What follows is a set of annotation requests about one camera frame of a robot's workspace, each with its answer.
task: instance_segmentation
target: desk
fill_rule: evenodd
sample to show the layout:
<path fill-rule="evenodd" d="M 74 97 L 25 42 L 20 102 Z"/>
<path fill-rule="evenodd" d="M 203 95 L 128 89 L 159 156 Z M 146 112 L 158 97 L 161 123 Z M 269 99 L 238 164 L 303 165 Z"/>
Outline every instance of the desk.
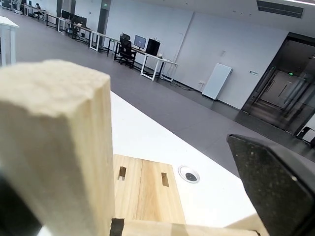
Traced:
<path fill-rule="evenodd" d="M 5 40 L 6 40 L 6 31 L 10 31 L 10 50 L 11 50 L 11 64 L 16 62 L 16 52 L 15 52 L 15 29 L 19 26 L 9 20 L 6 17 L 0 16 L 0 29 L 1 29 L 1 61 L 2 66 L 6 66 L 6 49 L 5 49 Z"/>
<path fill-rule="evenodd" d="M 226 227 L 256 213 L 239 178 L 114 93 L 111 104 L 113 152 L 172 165 L 186 224 Z M 200 182 L 184 181 L 181 165 L 197 171 Z M 50 235 L 43 228 L 38 236 Z"/>
<path fill-rule="evenodd" d="M 58 28 L 57 31 L 59 33 L 62 33 L 63 31 L 65 31 L 65 25 L 71 25 L 71 21 L 62 17 L 57 17 L 58 18 Z M 63 31 L 60 30 L 60 26 L 61 26 L 61 22 L 63 22 Z"/>
<path fill-rule="evenodd" d="M 74 27 L 79 28 L 80 31 L 81 31 L 81 30 L 84 30 L 84 31 L 89 32 L 89 40 L 86 41 L 86 40 L 82 39 L 82 37 L 74 38 L 74 29 L 73 29 L 73 32 L 72 32 L 72 39 L 80 40 L 80 41 L 82 41 L 82 42 L 84 42 L 84 43 L 87 43 L 88 47 L 90 47 L 90 44 L 91 44 L 91 33 L 92 33 L 93 31 L 92 31 L 91 29 L 87 29 L 87 28 L 85 28 L 85 27 L 83 27 L 83 26 L 80 26 L 80 25 L 77 25 L 77 24 L 72 24 L 72 25 L 73 25 Z"/>
<path fill-rule="evenodd" d="M 52 23 L 52 22 L 48 21 L 48 17 L 55 18 L 55 23 Z M 59 18 L 57 16 L 54 16 L 54 15 L 48 14 L 48 13 L 46 14 L 46 26 L 52 27 L 54 29 L 58 29 L 58 23 L 59 23 Z"/>
<path fill-rule="evenodd" d="M 111 37 L 108 37 L 108 36 L 106 36 L 105 34 L 102 34 L 102 33 L 98 33 L 98 32 L 92 31 L 91 34 L 92 34 L 92 38 L 91 38 L 91 40 L 90 40 L 90 48 L 93 49 L 93 50 L 95 50 L 95 51 L 97 51 L 97 52 L 98 52 L 99 49 L 101 49 L 101 48 L 99 48 L 99 39 L 100 39 L 101 37 L 103 37 L 103 38 L 108 38 L 108 39 L 109 39 L 107 48 L 105 48 L 105 50 L 104 50 L 104 49 L 101 49 L 101 50 L 104 50 L 104 51 L 107 52 L 107 56 L 108 56 L 108 54 L 109 54 L 110 43 L 111 43 L 111 42 L 118 42 L 118 40 L 116 40 L 116 39 L 114 39 L 114 38 L 111 38 Z M 93 47 L 94 34 L 96 35 L 96 47 Z"/>
<path fill-rule="evenodd" d="M 150 76 L 148 76 L 147 74 L 144 73 L 144 68 L 145 68 L 145 66 L 146 66 L 147 58 L 154 58 L 155 60 L 157 60 L 156 67 L 155 67 L 155 69 L 154 69 L 154 73 L 153 73 L 153 76 L 152 76 L 152 77 L 150 77 Z M 174 66 L 178 66 L 178 64 L 175 63 L 175 62 L 172 62 L 172 61 L 170 61 L 170 60 L 167 60 L 167 59 L 162 59 L 162 58 L 158 58 L 158 57 L 156 57 L 156 56 L 152 56 L 152 55 L 147 54 L 147 53 L 144 54 L 144 60 L 143 60 L 143 64 L 142 64 L 142 68 L 141 68 L 140 75 L 142 75 L 142 76 L 144 76 L 144 77 L 146 77 L 146 78 L 148 78 L 148 79 L 154 81 L 154 78 L 156 77 L 157 70 L 158 70 L 158 65 L 159 65 L 159 62 L 160 62 L 160 61 L 162 62 L 162 65 L 161 65 L 161 68 L 160 68 L 160 70 L 159 70 L 158 76 L 159 76 L 160 78 L 162 78 L 162 79 L 166 79 L 166 80 L 172 81 L 173 79 L 168 79 L 168 78 L 165 78 L 165 77 L 163 77 L 163 76 L 161 75 L 162 70 L 163 70 L 163 67 L 164 67 L 164 64 L 165 64 L 165 63 L 169 63 L 169 64 L 174 65 Z"/>
<path fill-rule="evenodd" d="M 24 15 L 28 16 L 29 15 L 29 12 L 30 12 L 30 9 L 31 9 L 31 13 L 33 14 L 33 10 L 35 9 L 36 11 L 40 12 L 41 14 L 44 15 L 44 21 L 46 21 L 46 18 L 47 18 L 47 12 L 45 10 L 40 10 L 36 7 L 33 7 L 33 6 L 28 6 L 28 5 L 23 5 L 24 7 Z"/>
<path fill-rule="evenodd" d="M 116 40 L 116 49 L 115 49 L 115 52 L 114 52 L 114 60 L 117 59 L 118 47 L 120 47 L 120 44 L 121 44 L 121 43 L 120 43 L 118 40 Z M 167 60 L 167 59 L 161 59 L 161 58 L 158 58 L 158 57 L 156 57 L 156 56 L 152 56 L 152 55 L 147 54 L 147 53 L 145 53 L 144 51 L 139 50 L 139 49 L 134 48 L 134 47 L 131 47 L 131 49 L 132 49 L 133 51 L 139 53 L 139 54 L 144 55 L 144 61 L 143 61 L 142 67 L 139 68 L 139 67 L 137 67 L 137 66 L 134 66 L 135 68 L 137 68 L 137 69 L 139 69 L 139 70 L 141 71 L 140 75 L 143 75 L 144 77 L 147 77 L 147 78 L 149 78 L 149 79 L 152 80 L 152 81 L 154 81 L 154 78 L 155 78 L 156 75 L 157 75 L 159 78 L 162 78 L 162 79 L 165 79 L 165 80 L 168 80 L 168 81 L 173 81 L 173 79 L 168 79 L 168 78 L 166 78 L 166 77 L 163 77 L 163 76 L 162 76 L 162 70 L 163 70 L 163 67 L 164 67 L 164 64 L 165 64 L 165 63 L 169 63 L 169 64 L 174 65 L 174 66 L 178 66 L 177 63 L 172 62 L 172 61 Z M 148 74 L 145 74 L 145 71 L 144 71 L 148 57 L 154 58 L 154 59 L 157 60 L 156 67 L 155 67 L 155 69 L 154 69 L 154 73 L 153 73 L 153 76 L 152 76 L 152 77 L 150 77 Z M 160 61 L 162 62 L 162 65 L 161 65 L 160 70 L 159 70 L 159 72 L 158 72 L 158 74 L 157 74 L 158 65 L 159 65 L 159 62 L 160 62 Z"/>

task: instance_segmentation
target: black office chair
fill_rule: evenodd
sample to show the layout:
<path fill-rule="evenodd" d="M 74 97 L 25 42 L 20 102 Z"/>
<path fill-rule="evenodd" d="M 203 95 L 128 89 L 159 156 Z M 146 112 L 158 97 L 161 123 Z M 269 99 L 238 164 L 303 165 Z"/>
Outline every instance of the black office chair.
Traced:
<path fill-rule="evenodd" d="M 134 61 L 136 59 L 137 52 L 133 52 L 131 50 L 131 42 L 130 36 L 127 34 L 122 34 L 120 37 L 120 47 L 119 47 L 119 55 L 120 58 L 118 62 L 120 65 L 125 63 L 126 65 L 129 65 L 129 68 L 132 69 L 134 66 Z"/>

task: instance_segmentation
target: wooden board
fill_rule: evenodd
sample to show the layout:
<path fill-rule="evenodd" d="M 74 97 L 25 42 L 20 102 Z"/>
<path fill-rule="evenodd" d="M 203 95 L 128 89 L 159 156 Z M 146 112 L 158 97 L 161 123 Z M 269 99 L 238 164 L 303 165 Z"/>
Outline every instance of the wooden board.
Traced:
<path fill-rule="evenodd" d="M 260 236 L 269 236 L 258 214 L 254 214 L 245 219 L 242 219 L 232 225 L 229 225 L 227 228 L 242 229 L 242 230 L 255 230 L 259 232 Z"/>
<path fill-rule="evenodd" d="M 65 61 L 0 70 L 1 171 L 53 236 L 108 236 L 109 76 Z"/>
<path fill-rule="evenodd" d="M 122 236 L 258 236 L 255 231 L 125 220 Z"/>
<path fill-rule="evenodd" d="M 114 155 L 114 183 L 116 218 L 185 223 L 171 165 Z"/>

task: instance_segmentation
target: white wall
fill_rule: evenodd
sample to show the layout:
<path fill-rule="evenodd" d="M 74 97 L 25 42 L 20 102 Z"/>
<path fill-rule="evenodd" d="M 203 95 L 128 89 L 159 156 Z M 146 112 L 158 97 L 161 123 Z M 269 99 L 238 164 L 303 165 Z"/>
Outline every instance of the white wall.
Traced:
<path fill-rule="evenodd" d="M 97 31 L 102 0 L 76 0 L 75 14 L 87 18 L 87 27 Z"/>
<path fill-rule="evenodd" d="M 233 68 L 219 100 L 241 109 L 287 36 L 287 31 L 196 13 L 174 79 L 201 89 L 216 65 Z M 259 73 L 251 75 L 250 70 Z"/>
<path fill-rule="evenodd" d="M 33 0 L 31 3 L 33 6 L 35 6 L 36 3 L 39 3 L 42 10 L 46 10 L 48 13 L 57 15 L 57 0 Z"/>
<path fill-rule="evenodd" d="M 106 35 L 119 39 L 126 33 L 131 37 L 139 35 L 147 39 L 157 38 L 161 42 L 159 52 L 164 58 L 174 60 L 186 34 L 192 11 L 151 5 L 133 0 L 112 0 Z M 137 54 L 136 61 L 143 62 Z"/>

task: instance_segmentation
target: computer monitor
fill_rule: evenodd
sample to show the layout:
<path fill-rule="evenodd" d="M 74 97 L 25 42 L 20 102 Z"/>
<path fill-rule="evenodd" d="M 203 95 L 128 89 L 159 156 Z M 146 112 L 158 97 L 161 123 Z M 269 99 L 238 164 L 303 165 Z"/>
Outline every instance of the computer monitor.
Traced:
<path fill-rule="evenodd" d="M 146 41 L 147 41 L 147 40 L 146 40 L 145 38 L 136 35 L 135 38 L 134 38 L 134 43 L 133 43 L 133 44 L 134 44 L 136 47 L 139 47 L 139 49 L 140 49 L 140 48 L 144 49 L 145 46 L 146 46 Z"/>
<path fill-rule="evenodd" d="M 72 22 L 77 23 L 77 24 L 80 23 L 84 27 L 87 26 L 87 18 L 85 18 L 85 17 L 74 15 L 72 18 Z"/>
<path fill-rule="evenodd" d="M 63 10 L 61 13 L 61 17 L 65 18 L 65 19 L 69 19 L 70 18 L 70 12 Z"/>

